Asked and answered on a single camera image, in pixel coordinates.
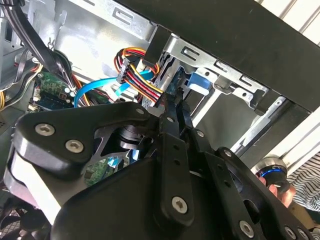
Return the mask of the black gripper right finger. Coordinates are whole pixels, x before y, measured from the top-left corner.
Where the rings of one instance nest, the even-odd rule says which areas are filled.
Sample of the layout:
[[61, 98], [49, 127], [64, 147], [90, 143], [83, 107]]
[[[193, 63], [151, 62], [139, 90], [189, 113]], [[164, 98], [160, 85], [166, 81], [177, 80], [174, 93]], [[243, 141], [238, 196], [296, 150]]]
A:
[[224, 240], [318, 240], [285, 205], [280, 192], [264, 176], [253, 174], [228, 148], [213, 150], [202, 131], [192, 125], [190, 107], [178, 91], [175, 99], [180, 134], [186, 141], [190, 170], [200, 175], [207, 203], [215, 210]]

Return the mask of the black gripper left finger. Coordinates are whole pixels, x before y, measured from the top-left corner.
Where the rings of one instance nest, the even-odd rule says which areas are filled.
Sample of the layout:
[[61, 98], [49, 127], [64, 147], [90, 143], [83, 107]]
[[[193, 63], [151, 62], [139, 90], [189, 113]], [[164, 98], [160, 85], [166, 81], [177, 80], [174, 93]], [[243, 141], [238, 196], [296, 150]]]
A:
[[22, 116], [16, 123], [5, 174], [12, 194], [42, 210], [53, 224], [63, 205], [85, 189], [88, 166], [138, 149], [156, 163], [156, 210], [181, 223], [192, 188], [186, 143], [180, 138], [177, 99], [163, 93], [159, 116], [135, 102], [66, 108]]

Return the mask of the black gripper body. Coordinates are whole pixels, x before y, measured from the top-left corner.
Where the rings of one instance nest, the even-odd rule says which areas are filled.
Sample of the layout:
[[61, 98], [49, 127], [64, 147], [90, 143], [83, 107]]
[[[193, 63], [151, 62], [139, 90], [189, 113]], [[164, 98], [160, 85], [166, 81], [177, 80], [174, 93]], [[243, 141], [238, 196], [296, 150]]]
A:
[[154, 218], [156, 163], [124, 168], [69, 199], [55, 218], [53, 240], [231, 240], [231, 229], [205, 180], [190, 174], [194, 221], [161, 226]]

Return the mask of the person's hand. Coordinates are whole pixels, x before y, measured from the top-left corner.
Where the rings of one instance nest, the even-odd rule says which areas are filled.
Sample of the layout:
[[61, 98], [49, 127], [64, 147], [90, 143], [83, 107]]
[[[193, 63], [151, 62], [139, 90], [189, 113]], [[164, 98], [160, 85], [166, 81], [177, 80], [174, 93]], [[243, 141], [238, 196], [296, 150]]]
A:
[[267, 188], [275, 197], [277, 197], [281, 201], [281, 203], [286, 208], [288, 208], [290, 206], [290, 204], [292, 203], [292, 201], [294, 199], [294, 196], [296, 195], [296, 189], [294, 188], [294, 186], [292, 184], [290, 184], [289, 189], [282, 194], [278, 193], [278, 188], [274, 184], [271, 184]]

